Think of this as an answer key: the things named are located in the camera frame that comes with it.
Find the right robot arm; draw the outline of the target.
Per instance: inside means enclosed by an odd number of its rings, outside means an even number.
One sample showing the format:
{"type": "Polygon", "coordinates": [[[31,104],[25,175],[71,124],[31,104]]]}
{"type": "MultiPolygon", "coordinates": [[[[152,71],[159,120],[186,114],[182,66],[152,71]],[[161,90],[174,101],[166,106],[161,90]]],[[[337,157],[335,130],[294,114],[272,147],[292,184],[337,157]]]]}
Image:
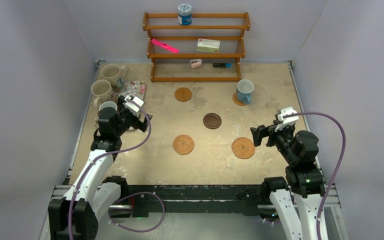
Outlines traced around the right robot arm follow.
{"type": "Polygon", "coordinates": [[[316,166],[319,139],[294,125],[277,130],[277,125],[250,128],[254,146],[267,138],[267,147],[276,147],[287,162],[285,177],[267,177],[260,196],[276,210],[287,239],[327,240],[328,233],[322,205],[324,179],[316,166]]]}

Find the brown orange mug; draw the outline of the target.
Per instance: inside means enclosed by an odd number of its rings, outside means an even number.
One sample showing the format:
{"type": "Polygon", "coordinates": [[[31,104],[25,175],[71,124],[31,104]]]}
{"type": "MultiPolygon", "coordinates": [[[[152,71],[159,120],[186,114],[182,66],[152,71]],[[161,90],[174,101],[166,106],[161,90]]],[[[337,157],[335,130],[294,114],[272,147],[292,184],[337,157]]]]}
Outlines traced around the brown orange mug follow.
{"type": "Polygon", "coordinates": [[[103,109],[105,109],[105,108],[111,108],[111,109],[114,109],[115,111],[117,111],[118,106],[117,106],[117,104],[116,104],[115,102],[113,102],[113,101],[106,101],[106,102],[103,102],[103,103],[99,106],[98,110],[101,111],[101,110],[103,110],[103,109]]]}

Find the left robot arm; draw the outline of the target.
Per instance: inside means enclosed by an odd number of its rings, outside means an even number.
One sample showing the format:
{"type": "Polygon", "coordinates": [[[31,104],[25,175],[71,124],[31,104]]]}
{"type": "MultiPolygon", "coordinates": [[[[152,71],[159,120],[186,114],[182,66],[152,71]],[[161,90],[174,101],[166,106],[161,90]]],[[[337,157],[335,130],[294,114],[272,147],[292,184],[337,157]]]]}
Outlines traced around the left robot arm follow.
{"type": "Polygon", "coordinates": [[[93,240],[110,205],[128,201],[126,180],[105,177],[105,173],[120,152],[123,133],[129,129],[151,131],[152,116],[145,113],[143,105],[144,101],[134,95],[121,95],[117,102],[100,105],[98,128],[84,168],[63,197],[52,199],[48,205],[50,239],[93,240]]]}

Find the blue mug white inside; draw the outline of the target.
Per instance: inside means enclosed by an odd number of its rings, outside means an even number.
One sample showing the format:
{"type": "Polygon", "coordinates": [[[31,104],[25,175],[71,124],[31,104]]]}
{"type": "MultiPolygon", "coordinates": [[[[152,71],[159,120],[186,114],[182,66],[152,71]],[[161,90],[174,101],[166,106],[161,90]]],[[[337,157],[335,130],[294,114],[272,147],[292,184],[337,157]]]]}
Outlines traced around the blue mug white inside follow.
{"type": "Polygon", "coordinates": [[[246,105],[252,102],[252,93],[255,89],[254,84],[248,79],[240,80],[236,85],[236,99],[246,105]]]}

